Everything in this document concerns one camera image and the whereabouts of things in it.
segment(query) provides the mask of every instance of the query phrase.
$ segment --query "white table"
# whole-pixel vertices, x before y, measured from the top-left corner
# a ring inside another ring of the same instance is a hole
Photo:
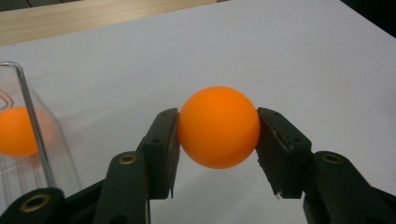
[[[63,123],[84,187],[135,150],[157,113],[226,85],[396,194],[396,40],[339,1],[245,0],[0,48]],[[306,223],[253,153],[210,170],[181,153],[175,198],[152,223]]]

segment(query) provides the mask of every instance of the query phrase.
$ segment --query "orange ping pong ball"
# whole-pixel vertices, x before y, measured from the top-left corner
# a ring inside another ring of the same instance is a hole
[[[209,87],[196,92],[181,108],[177,136],[197,163],[229,168],[244,161],[257,146],[259,115],[241,92]]]
[[[32,124],[24,106],[0,112],[0,153],[23,157],[37,153]]]

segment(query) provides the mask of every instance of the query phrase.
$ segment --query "wooden surface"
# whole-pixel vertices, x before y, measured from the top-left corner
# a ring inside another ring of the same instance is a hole
[[[0,12],[0,46],[216,2],[216,0],[84,0]]]

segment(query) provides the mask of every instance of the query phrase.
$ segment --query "orange ball in container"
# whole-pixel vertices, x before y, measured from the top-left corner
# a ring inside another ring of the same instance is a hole
[[[0,112],[0,153],[22,157],[37,151],[27,108],[19,106]]]
[[[196,92],[181,108],[177,136],[194,161],[208,168],[229,168],[257,146],[260,119],[241,92],[209,87]]]

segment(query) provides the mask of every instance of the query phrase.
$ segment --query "clear plastic container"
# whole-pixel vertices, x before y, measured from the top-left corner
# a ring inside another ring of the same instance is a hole
[[[25,123],[18,117],[21,112],[26,114]],[[18,125],[31,125],[29,147],[21,144],[29,142],[29,134]],[[35,150],[29,155],[14,154],[28,148]],[[61,123],[28,85],[16,63],[0,63],[0,183],[0,214],[33,189],[56,187],[66,197],[81,190]]]

